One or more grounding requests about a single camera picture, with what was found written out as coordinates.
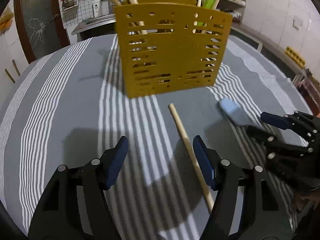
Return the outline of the person's right hand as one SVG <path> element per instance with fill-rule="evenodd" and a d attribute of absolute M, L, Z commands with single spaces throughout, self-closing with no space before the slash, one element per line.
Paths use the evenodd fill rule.
<path fill-rule="evenodd" d="M 320 192 L 319 190 L 315 191 L 294 191 L 293 200 L 291 202 L 291 207 L 296 210 L 298 213 L 308 205 L 312 204 L 313 208 L 316 209 L 319 206 Z"/>

